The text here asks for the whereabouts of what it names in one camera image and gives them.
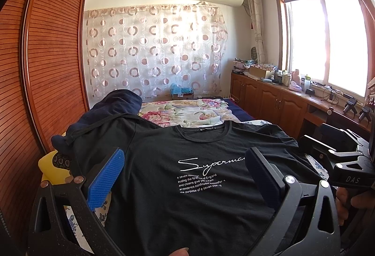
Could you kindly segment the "person's right hand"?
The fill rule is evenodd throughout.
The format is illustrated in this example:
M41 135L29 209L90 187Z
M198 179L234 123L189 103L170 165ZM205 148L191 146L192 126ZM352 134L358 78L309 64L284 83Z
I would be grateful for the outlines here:
M344 187L339 187L336 191L336 209L340 226L348 219L350 207L373 210L374 205L375 197L372 191L367 191L356 196L350 196L349 191Z

